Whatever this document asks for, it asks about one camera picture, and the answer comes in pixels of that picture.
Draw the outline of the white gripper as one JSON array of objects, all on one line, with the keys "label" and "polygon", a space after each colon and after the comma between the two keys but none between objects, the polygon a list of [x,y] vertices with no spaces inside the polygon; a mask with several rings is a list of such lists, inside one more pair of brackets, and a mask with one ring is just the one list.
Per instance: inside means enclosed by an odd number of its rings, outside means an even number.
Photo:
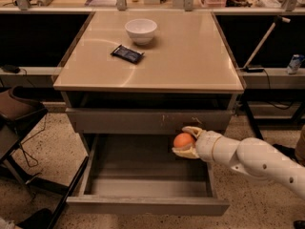
[{"label": "white gripper", "polygon": [[180,157],[189,159],[198,159],[199,157],[206,162],[211,162],[213,158],[213,149],[222,134],[214,131],[204,131],[199,127],[185,126],[182,128],[184,133],[192,135],[197,141],[195,145],[189,143],[182,147],[172,147],[172,151]]}]

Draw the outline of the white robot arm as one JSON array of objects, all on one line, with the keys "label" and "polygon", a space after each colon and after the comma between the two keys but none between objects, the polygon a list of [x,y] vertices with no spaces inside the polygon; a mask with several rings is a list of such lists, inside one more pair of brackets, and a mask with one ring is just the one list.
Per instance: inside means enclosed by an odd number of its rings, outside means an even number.
[{"label": "white robot arm", "polygon": [[180,157],[201,159],[226,166],[249,180],[275,181],[305,198],[305,169],[264,140],[236,140],[186,126],[173,141],[172,151]]}]

